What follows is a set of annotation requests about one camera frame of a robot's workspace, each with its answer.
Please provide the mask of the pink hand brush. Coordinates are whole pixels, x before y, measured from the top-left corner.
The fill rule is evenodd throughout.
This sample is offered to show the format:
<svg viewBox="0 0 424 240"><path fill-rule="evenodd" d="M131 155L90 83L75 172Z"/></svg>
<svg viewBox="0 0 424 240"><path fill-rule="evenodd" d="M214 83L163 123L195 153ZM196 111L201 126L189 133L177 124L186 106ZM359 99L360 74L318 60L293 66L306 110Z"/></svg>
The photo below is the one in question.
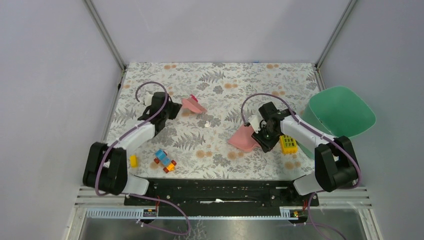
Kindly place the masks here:
<svg viewBox="0 0 424 240"><path fill-rule="evenodd" d="M194 101L191 96L187 98L182 98L181 104L183 109L188 109L195 114L202 114L207 112L207 109L200 105L199 101Z"/></svg>

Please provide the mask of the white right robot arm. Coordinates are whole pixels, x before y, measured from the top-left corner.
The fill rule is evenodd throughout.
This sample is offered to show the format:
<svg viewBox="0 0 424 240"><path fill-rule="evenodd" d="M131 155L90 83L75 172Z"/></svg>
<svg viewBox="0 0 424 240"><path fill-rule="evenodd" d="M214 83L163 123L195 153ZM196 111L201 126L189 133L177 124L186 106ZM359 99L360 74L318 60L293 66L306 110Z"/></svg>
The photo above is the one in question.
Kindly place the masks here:
<svg viewBox="0 0 424 240"><path fill-rule="evenodd" d="M303 121L291 109L278 110L272 102L259 108L264 123L251 136L267 153L289 136L307 148L314 157L314 172L292 181L287 201L301 205L307 195L321 191L332 192L360 179L360 169L352 142L346 136L335 137Z"/></svg>

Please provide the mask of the pink plastic dustpan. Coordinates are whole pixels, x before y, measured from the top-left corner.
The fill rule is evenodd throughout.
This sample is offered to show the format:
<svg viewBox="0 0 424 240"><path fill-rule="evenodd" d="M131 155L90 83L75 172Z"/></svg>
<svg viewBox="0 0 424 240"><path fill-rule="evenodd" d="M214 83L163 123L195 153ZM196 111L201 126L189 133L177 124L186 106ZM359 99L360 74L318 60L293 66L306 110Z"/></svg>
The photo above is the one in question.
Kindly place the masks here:
<svg viewBox="0 0 424 240"><path fill-rule="evenodd" d="M228 143L243 152L252 152L255 148L260 147L260 145L252 138L253 133L255 133L255 131L250 125L241 125L228 140Z"/></svg>

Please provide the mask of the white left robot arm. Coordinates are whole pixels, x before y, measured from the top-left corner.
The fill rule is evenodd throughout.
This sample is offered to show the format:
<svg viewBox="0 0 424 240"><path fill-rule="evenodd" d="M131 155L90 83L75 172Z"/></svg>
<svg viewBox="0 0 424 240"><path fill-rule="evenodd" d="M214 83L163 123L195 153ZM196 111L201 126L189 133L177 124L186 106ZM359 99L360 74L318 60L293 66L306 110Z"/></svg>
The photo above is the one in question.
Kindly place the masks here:
<svg viewBox="0 0 424 240"><path fill-rule="evenodd" d="M148 206L154 202L155 192L148 180L129 173L128 161L138 147L165 127L167 120L177 117L182 104L173 102L164 92L148 94L145 99L148 105L133 128L112 143L91 145L82 182L103 194L135 194L142 205Z"/></svg>

